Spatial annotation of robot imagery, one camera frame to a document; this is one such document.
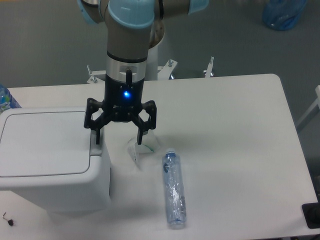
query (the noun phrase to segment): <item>plastic water bottle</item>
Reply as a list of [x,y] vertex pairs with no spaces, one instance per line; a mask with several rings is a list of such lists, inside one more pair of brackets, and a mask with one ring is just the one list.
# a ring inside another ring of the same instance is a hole
[[0,114],[5,110],[18,108],[21,108],[19,103],[10,94],[10,91],[0,84]]
[[275,30],[292,29],[298,22],[307,0],[269,0],[262,13],[263,22]]
[[187,220],[186,201],[180,157],[169,148],[162,158],[166,219],[170,225],[183,225]]

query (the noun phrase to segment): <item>gray floor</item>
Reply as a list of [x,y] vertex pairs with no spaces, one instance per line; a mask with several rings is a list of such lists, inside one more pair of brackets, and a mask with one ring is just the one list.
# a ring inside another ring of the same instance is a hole
[[[218,77],[277,74],[296,121],[320,85],[320,1],[309,0],[289,31],[263,25],[263,2],[210,0],[202,12],[165,20],[159,63],[178,61],[177,78],[201,77],[210,56]],[[105,68],[107,28],[87,25],[76,0],[0,1],[0,33],[7,87],[84,84],[87,64]],[[311,171],[320,174],[320,117],[299,137]]]

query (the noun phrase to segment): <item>white table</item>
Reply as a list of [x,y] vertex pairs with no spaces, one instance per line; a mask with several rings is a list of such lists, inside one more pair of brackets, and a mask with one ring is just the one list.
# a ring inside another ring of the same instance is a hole
[[[103,84],[10,89],[23,107],[84,106]],[[273,74],[146,82],[143,100],[158,108],[161,149],[136,167],[126,151],[133,123],[110,123],[112,205],[89,213],[48,213],[0,192],[4,240],[224,239],[313,235],[301,205],[317,201],[279,78]],[[161,157],[181,156],[187,225],[169,229]]]

